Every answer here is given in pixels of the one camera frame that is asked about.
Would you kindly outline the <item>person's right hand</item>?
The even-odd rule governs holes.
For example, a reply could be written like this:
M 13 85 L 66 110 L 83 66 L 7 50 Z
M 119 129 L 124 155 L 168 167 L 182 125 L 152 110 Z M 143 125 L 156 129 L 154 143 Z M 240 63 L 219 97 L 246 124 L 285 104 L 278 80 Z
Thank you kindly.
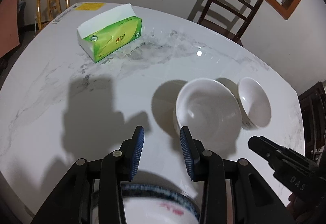
M 296 197 L 295 194 L 289 196 L 289 204 L 286 209 L 296 223 L 326 223 L 325 221 L 325 201 L 319 206 L 305 203 Z

